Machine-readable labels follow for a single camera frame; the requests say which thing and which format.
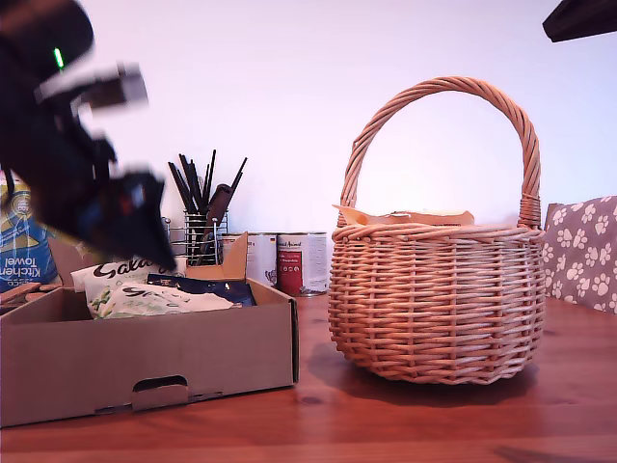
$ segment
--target can label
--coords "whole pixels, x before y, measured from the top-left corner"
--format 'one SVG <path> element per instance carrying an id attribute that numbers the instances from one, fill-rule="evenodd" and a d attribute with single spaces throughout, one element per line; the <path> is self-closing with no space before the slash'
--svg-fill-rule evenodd
<path id="1" fill-rule="evenodd" d="M 328 288 L 325 234 L 279 236 L 279 288 L 292 296 L 323 294 Z"/>
<path id="2" fill-rule="evenodd" d="M 223 236 L 223 260 L 237 234 Z M 277 236 L 249 234 L 247 249 L 247 277 L 267 286 L 277 285 Z"/>

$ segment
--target wooden table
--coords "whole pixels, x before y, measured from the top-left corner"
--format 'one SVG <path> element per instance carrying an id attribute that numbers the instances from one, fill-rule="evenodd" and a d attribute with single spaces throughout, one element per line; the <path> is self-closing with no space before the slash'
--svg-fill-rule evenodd
<path id="1" fill-rule="evenodd" d="M 535 364 L 491 386 L 390 382 L 346 362 L 300 300 L 295 388 L 10 428 L 14 462 L 617 461 L 617 315 L 551 300 Z"/>

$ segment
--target plastic bag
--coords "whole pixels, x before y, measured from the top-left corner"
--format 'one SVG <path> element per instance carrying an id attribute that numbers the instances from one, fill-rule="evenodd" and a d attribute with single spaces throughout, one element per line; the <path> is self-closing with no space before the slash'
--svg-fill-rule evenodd
<path id="1" fill-rule="evenodd" d="M 216 294 L 189 294 L 174 287 L 124 283 L 107 288 L 91 303 L 94 318 L 220 311 L 233 306 Z"/>

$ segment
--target green light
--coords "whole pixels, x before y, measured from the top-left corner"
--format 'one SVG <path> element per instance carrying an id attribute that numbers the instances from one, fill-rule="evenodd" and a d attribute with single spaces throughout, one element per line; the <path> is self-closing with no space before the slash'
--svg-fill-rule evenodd
<path id="1" fill-rule="evenodd" d="M 58 64 L 58 68 L 62 69 L 65 66 L 65 62 L 62 59 L 62 53 L 60 53 L 60 48 L 54 48 L 54 56 L 56 57 L 56 63 Z"/>

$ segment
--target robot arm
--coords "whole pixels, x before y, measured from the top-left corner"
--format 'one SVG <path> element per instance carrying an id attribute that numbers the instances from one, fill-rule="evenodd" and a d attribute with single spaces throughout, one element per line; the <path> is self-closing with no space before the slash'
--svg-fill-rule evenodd
<path id="1" fill-rule="evenodd" d="M 0 0 L 0 164 L 30 187 L 38 219 L 101 251 L 140 256 L 167 268 L 174 257 L 163 230 L 163 183 L 138 172 L 109 177 L 116 161 L 93 139 L 77 108 L 146 97 L 137 69 L 94 78 L 47 95 L 42 85 L 88 51 L 92 26 L 72 0 Z"/>

